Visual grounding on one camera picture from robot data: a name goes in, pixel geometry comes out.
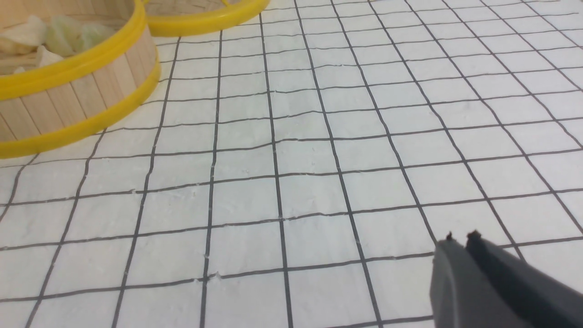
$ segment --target white square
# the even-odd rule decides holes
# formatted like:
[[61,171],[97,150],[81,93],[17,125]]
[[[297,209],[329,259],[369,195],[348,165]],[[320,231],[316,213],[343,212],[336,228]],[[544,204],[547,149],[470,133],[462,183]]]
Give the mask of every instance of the white square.
[[457,78],[459,72],[446,58],[409,61],[407,66],[413,73],[417,81],[439,79],[439,78]]
[[517,73],[516,77],[532,93],[561,92],[576,90],[573,85],[558,71]]
[[324,116],[321,113],[307,113],[286,117],[273,122],[275,140],[282,139],[324,139],[330,138]]
[[362,31],[347,34],[352,46],[371,46],[373,44],[388,44],[390,43],[389,38],[382,29],[381,23],[378,19],[373,19],[374,15],[367,16],[355,16],[355,17],[344,17],[341,18],[342,26],[344,31]]
[[342,32],[337,18],[304,19],[301,23],[304,34]]
[[555,190],[581,188],[582,152],[531,156],[531,161],[551,188]]
[[217,101],[215,99],[167,102],[166,111],[164,112],[164,127],[176,127],[185,124],[214,124],[216,111]]
[[209,186],[148,193],[140,233],[191,229],[209,220]]
[[136,194],[80,199],[66,240],[133,235],[141,200]]
[[445,54],[441,51],[441,47],[435,41],[400,43],[396,46],[404,60],[425,60],[445,57]]
[[305,49],[286,51],[278,54],[268,54],[267,67],[270,71],[284,71],[289,69],[310,69],[310,58]]
[[461,160],[443,131],[395,135],[392,139],[404,166]]
[[356,54],[359,65],[363,68],[364,65],[401,61],[395,46],[392,44],[354,48],[353,51]]
[[229,123],[250,118],[268,118],[269,103],[267,95],[223,98],[219,104],[219,122]]
[[424,207],[423,211],[437,240],[445,239],[451,232],[454,239],[463,243],[469,233],[477,230],[496,245],[510,243],[494,212],[485,201],[428,206]]
[[149,169],[146,157],[93,159],[81,195],[143,190]]
[[482,198],[482,193],[463,164],[407,169],[421,204]]
[[329,141],[283,141],[276,145],[276,149],[280,175],[331,173],[337,170]]
[[555,30],[542,17],[513,18],[505,21],[519,34]]
[[431,315],[428,290],[431,284],[432,259],[428,256],[368,264],[381,318],[400,319]]
[[506,36],[481,37],[480,39],[485,43],[486,47],[488,47],[488,49],[490,49],[495,54],[532,50],[532,47],[516,34]]
[[0,303],[0,326],[3,328],[26,327],[36,301]]
[[362,70],[368,85],[410,82],[413,80],[407,70],[407,66],[402,62],[366,65],[362,67]]
[[269,72],[271,92],[292,92],[315,88],[314,75],[311,71]]
[[580,47],[545,50],[540,53],[558,68],[583,66],[583,49]]
[[281,177],[279,183],[285,218],[346,212],[344,194],[336,175]]
[[223,76],[220,79],[220,96],[250,96],[267,91],[265,73]]
[[555,122],[507,127],[526,153],[565,151],[579,145]]
[[[359,48],[354,49],[354,52],[358,56]],[[323,66],[341,66],[341,65],[356,65],[354,61],[354,55],[348,48],[341,49],[310,49],[310,54],[312,55],[312,62],[314,67]]]
[[353,211],[415,204],[405,177],[399,169],[348,173],[343,176]]
[[63,245],[45,293],[120,286],[131,244],[128,238]]
[[202,283],[127,289],[121,304],[120,327],[174,328],[200,324]]
[[103,135],[95,157],[135,156],[152,153],[156,130],[118,130]]
[[485,160],[469,166],[489,197],[549,191],[524,158]]
[[148,189],[163,189],[210,180],[211,153],[196,155],[157,156],[150,175]]
[[421,26],[388,28],[387,33],[394,43],[433,41],[427,29]]
[[475,76],[468,81],[482,98],[521,96],[528,92],[510,74]]
[[478,39],[440,40],[440,44],[450,57],[490,54]]
[[577,274],[583,257],[583,240],[521,247],[527,262],[561,283],[583,292],[581,275]]
[[364,256],[399,257],[431,253],[435,244],[417,208],[354,215]]
[[73,201],[11,205],[0,222],[0,247],[59,242],[72,206]]
[[384,15],[378,15],[385,28],[388,27],[405,27],[421,25],[421,21],[414,12],[393,12]]
[[374,109],[373,101],[365,87],[326,89],[321,91],[321,95],[327,113]]
[[205,322],[208,327],[286,328],[283,274],[210,280]]
[[307,217],[283,223],[287,265],[320,266],[359,260],[348,216]]
[[263,55],[221,58],[220,65],[220,73],[223,76],[234,74],[253,74],[265,71],[265,61]]
[[294,271],[289,276],[293,320],[298,327],[374,321],[361,264]]
[[219,125],[217,149],[252,148],[270,143],[269,120],[238,121]]
[[529,33],[522,35],[522,37],[537,50],[573,46],[573,42],[569,41],[569,39],[558,31]]
[[161,284],[202,277],[205,243],[206,229],[138,237],[128,284]]
[[508,71],[492,55],[476,55],[453,58],[455,65],[464,76],[508,73]]
[[[68,160],[66,162],[29,165],[20,174],[18,188],[16,189],[13,201],[19,203],[21,201],[73,197],[77,193],[77,188],[79,187],[84,171],[85,160]],[[10,192],[14,183],[14,176],[7,176],[10,181],[10,183],[7,183],[7,185],[10,185],[8,191]]]
[[252,56],[263,54],[263,41],[261,37],[250,37],[240,40],[223,41],[221,45],[221,57]]
[[275,179],[215,184],[213,224],[257,222],[278,218]]
[[433,109],[448,128],[497,124],[492,112],[481,101],[435,104]]
[[363,86],[362,74],[358,67],[327,66],[316,68],[318,86],[322,89],[347,86]]
[[214,228],[209,273],[230,275],[282,267],[278,222]]
[[96,292],[45,299],[31,328],[102,328],[111,325],[119,292]]
[[423,105],[427,100],[415,83],[399,83],[370,87],[379,108]]
[[520,155],[520,150],[500,127],[450,130],[466,159]]
[[477,99],[478,96],[462,79],[442,79],[419,82],[421,88],[432,103],[454,102]]
[[527,53],[500,54],[498,58],[512,72],[553,69],[544,57],[534,51]]
[[427,28],[437,40],[475,37],[472,31],[470,31],[464,23],[429,25]]
[[39,246],[0,252],[0,298],[37,297],[56,246]]
[[546,109],[531,96],[490,99],[486,103],[502,124],[551,119]]
[[468,27],[479,37],[511,34],[513,31],[503,20],[487,20],[484,22],[469,22]]
[[245,179],[274,175],[271,145],[244,151],[218,152],[215,179]]
[[495,200],[492,203],[517,243],[581,235],[553,195]]
[[316,90],[303,90],[291,93],[272,92],[271,109],[274,117],[285,118],[309,111],[322,111],[322,106]]
[[554,118],[581,117],[581,106],[583,103],[583,92],[567,92],[551,95],[537,95],[545,107],[549,109]]
[[328,114],[328,122],[335,138],[360,138],[386,135],[376,111],[343,111]]
[[399,166],[387,137],[336,140],[334,146],[343,172]]
[[213,99],[217,97],[217,78],[198,80],[172,80],[168,101]]

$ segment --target grid paper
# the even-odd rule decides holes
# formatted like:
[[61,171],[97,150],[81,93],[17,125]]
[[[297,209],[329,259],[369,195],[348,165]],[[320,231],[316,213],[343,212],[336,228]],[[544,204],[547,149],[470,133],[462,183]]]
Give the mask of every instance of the grid paper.
[[118,124],[0,162],[0,326],[433,327],[434,243],[583,292],[576,2],[272,0]]

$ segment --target yellow rim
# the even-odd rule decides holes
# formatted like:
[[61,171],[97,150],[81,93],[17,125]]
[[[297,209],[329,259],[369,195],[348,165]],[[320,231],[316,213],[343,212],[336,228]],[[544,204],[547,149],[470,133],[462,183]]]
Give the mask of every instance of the yellow rim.
[[241,0],[216,11],[184,16],[148,16],[153,36],[189,36],[237,26],[259,15],[269,0]]
[[12,158],[59,148],[79,141],[116,123],[138,108],[152,94],[160,80],[160,63],[131,95],[106,111],[59,131],[18,141],[0,142],[0,158]]
[[49,66],[0,76],[0,100],[41,92],[91,74],[128,51],[145,28],[146,11],[141,0],[134,0],[134,13],[128,23],[99,45]]

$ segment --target wooden steamer basket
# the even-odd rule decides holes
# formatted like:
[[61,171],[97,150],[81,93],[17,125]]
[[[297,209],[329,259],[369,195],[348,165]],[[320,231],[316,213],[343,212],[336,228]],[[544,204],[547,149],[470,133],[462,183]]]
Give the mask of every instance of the wooden steamer basket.
[[189,36],[237,26],[259,15],[269,0],[144,0],[154,36]]
[[0,8],[0,30],[30,15],[45,22],[67,15],[120,27],[78,55],[0,76],[0,158],[47,151],[97,133],[138,108],[158,83],[160,63],[141,0],[0,0]]

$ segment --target wooden slat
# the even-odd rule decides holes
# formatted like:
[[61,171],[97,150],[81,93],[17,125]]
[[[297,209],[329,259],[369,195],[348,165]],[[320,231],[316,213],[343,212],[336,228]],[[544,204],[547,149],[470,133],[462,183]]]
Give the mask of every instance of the wooden slat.
[[142,85],[142,83],[146,80],[147,72],[144,69],[142,64],[142,59],[140,57],[141,49],[144,49],[145,46],[144,39],[140,38],[136,44],[134,44],[126,53],[126,57],[129,62],[129,68],[132,70],[132,76],[134,77],[134,82],[136,87]]
[[132,70],[129,67],[128,59],[125,55],[121,55],[112,63],[115,77],[120,86],[121,93],[124,98],[136,91],[136,82],[132,75]]
[[6,124],[6,121],[0,115],[0,142],[14,140],[16,140],[16,137],[14,137],[12,131],[10,131],[10,128],[8,127],[8,124]]
[[107,108],[92,74],[72,81],[71,85],[87,118],[95,116]]
[[124,94],[121,92],[120,85],[117,82],[113,64],[96,70],[93,72],[93,77],[97,82],[97,87],[99,87],[99,92],[101,92],[107,108],[117,104],[124,98]]
[[33,119],[34,125],[41,133],[49,133],[65,127],[46,91],[20,98]]
[[17,139],[25,139],[40,134],[20,98],[1,101],[0,115],[10,126]]
[[86,118],[79,99],[77,99],[70,84],[59,85],[47,90],[47,92],[65,126],[81,122]]

